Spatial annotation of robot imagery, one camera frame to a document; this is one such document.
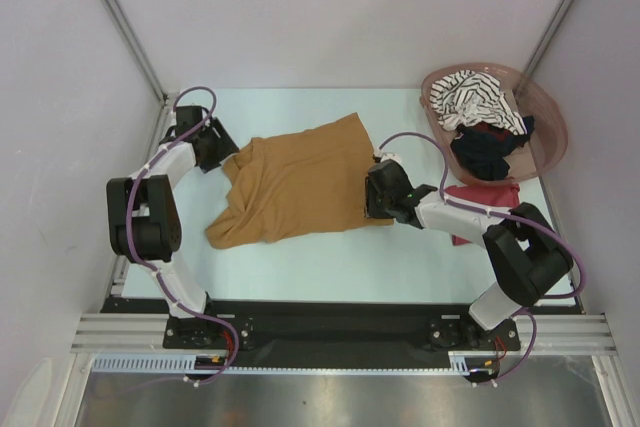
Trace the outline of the mustard yellow tank top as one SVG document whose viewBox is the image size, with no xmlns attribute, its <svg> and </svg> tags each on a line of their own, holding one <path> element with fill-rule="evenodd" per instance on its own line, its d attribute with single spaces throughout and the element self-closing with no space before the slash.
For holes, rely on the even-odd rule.
<svg viewBox="0 0 640 427">
<path fill-rule="evenodd" d="M 210 245 L 229 249 L 391 225 L 365 216 L 373 154 L 356 113 L 299 133 L 252 138 L 222 167 L 231 188 L 227 208 L 205 231 Z"/>
</svg>

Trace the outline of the red tank top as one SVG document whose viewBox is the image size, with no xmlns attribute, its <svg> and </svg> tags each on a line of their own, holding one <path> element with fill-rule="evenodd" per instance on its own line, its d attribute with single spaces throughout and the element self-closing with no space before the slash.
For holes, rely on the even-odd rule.
<svg viewBox="0 0 640 427">
<path fill-rule="evenodd" d="M 515 208 L 520 204 L 519 192 L 517 184 L 500 187 L 451 185 L 445 189 L 446 194 L 465 201 L 504 208 Z"/>
</svg>

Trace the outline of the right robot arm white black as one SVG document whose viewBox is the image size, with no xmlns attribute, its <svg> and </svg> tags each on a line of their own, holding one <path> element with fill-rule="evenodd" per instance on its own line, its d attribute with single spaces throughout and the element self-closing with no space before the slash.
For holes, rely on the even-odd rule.
<svg viewBox="0 0 640 427">
<path fill-rule="evenodd" d="M 486 250 L 495 282 L 470 305 L 470 317 L 461 323 L 462 338 L 473 348 L 486 347 L 503 321 L 534 306 L 574 265 L 561 237 L 534 205 L 494 208 L 433 186 L 414 187 L 391 159 L 367 172 L 365 215 L 445 232 Z"/>
</svg>

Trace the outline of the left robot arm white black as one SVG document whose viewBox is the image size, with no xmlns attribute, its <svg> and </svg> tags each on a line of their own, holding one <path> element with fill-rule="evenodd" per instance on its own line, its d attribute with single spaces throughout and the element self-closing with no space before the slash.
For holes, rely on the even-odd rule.
<svg viewBox="0 0 640 427">
<path fill-rule="evenodd" d="M 142 266 L 169 308 L 167 348 L 237 347 L 237 331 L 215 317 L 210 296 L 195 281 L 180 252 L 182 225 L 174 188 L 194 169 L 217 169 L 238 147 L 212 111 L 178 106 L 168 135 L 137 173 L 107 182 L 111 248 Z"/>
</svg>

